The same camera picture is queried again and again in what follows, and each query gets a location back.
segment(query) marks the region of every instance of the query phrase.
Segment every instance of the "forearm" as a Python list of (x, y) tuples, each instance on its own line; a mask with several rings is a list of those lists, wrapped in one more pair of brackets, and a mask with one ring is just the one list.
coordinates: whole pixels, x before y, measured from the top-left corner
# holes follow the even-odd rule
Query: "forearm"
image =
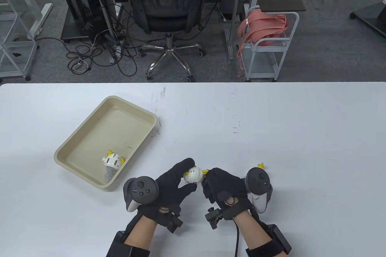
[[(244, 211), (233, 218), (249, 249), (255, 249), (263, 246), (272, 240), (272, 238), (263, 230), (257, 221), (248, 211)], [(281, 252), (277, 257), (284, 257), (286, 254)]]
[(156, 227), (156, 222), (142, 216), (124, 243), (126, 245), (149, 250)]

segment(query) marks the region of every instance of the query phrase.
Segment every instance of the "table leg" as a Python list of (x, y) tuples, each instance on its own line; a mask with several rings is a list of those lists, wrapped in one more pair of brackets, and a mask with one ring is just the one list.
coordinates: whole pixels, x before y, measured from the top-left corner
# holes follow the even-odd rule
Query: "table leg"
[(235, 0), (235, 6), (233, 8), (233, 14), (232, 14), (232, 24), (230, 25), (230, 30), (229, 28), (225, 29), (225, 38), (226, 38), (226, 45), (228, 46), (228, 54), (229, 54), (229, 60), (235, 59), (234, 53), (233, 53), (233, 47), (232, 47), (232, 38), (233, 38), (233, 33), (235, 30), (235, 25), (236, 25), (236, 14), (237, 14), (237, 5), (239, 4), (239, 0)]

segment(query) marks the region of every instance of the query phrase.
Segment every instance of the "white table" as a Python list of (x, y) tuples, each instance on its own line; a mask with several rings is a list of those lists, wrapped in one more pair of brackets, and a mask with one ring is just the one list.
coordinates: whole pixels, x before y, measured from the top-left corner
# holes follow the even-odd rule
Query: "white table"
[[(161, 124), (102, 191), (53, 154), (109, 95)], [(278, 225), (291, 256), (384, 255), (385, 83), (6, 84), (0, 105), (0, 256), (105, 256), (134, 216), (124, 181), (186, 157), (240, 177), (264, 162), (274, 192), (261, 218)], [(234, 224), (212, 230), (210, 206), (199, 189), (186, 198), (183, 226), (157, 228), (151, 255), (233, 256)]]

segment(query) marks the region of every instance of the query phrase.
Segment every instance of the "chair base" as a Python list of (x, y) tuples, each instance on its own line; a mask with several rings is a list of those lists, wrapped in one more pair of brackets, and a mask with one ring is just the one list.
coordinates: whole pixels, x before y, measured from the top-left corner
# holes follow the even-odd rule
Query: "chair base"
[(164, 47), (157, 46), (157, 45), (141, 45), (139, 50), (140, 55), (144, 55), (143, 49), (155, 49), (155, 50), (161, 50), (162, 53), (160, 56), (156, 58), (156, 60), (153, 61), (153, 63), (150, 64), (149, 68), (147, 69), (147, 72), (145, 73), (146, 79), (150, 79), (151, 75), (153, 73), (154, 68), (157, 67), (157, 65), (168, 55), (174, 56), (175, 59), (179, 62), (179, 64), (182, 65), (182, 67), (185, 69), (186, 74), (188, 76), (188, 81), (193, 82), (194, 78), (192, 77), (192, 73), (190, 71), (190, 68), (188, 64), (181, 58), (181, 56), (177, 53), (177, 50), (181, 49), (189, 49), (189, 48), (196, 48), (198, 49), (198, 55), (203, 57), (205, 55), (204, 49), (202, 49), (202, 46), (199, 44), (191, 44), (191, 45), (181, 45), (181, 46), (175, 46), (173, 43), (173, 34), (166, 34), (166, 45)]

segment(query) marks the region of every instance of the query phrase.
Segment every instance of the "black glove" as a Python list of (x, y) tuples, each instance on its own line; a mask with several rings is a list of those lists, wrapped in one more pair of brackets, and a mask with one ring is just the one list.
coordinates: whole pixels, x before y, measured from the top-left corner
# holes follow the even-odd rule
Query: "black glove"
[[(182, 188), (178, 188), (178, 185), (183, 174), (194, 166), (195, 162), (192, 158), (184, 159), (156, 179), (159, 189), (157, 199), (150, 204), (140, 205), (138, 212), (158, 224), (168, 227), (170, 231), (171, 222), (180, 227), (182, 222), (177, 218), (181, 211), (179, 205), (185, 197), (196, 190), (197, 185), (186, 184)], [(169, 212), (160, 213), (161, 208), (168, 208)]]
[(212, 204), (216, 202), (223, 210), (229, 208), (225, 201), (230, 197), (237, 198), (245, 210), (252, 208), (245, 182), (222, 169), (211, 169), (205, 175), (201, 185), (205, 198), (209, 199)]

